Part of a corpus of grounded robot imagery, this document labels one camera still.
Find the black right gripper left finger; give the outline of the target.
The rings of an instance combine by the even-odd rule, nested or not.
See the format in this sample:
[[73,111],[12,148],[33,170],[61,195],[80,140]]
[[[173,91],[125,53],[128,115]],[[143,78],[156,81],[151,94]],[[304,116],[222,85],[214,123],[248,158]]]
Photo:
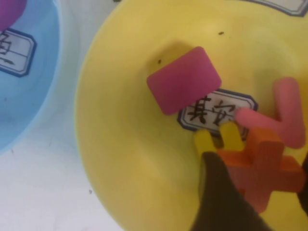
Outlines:
[[232,183],[215,152],[204,152],[200,169],[200,206],[192,231],[264,231],[265,222]]

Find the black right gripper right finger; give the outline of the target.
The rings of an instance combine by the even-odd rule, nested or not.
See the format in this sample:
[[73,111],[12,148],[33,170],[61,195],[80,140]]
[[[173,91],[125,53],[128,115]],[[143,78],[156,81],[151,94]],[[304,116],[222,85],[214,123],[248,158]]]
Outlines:
[[302,169],[306,175],[306,180],[303,186],[303,189],[297,193],[301,208],[308,215],[308,155],[306,155],[303,163]]

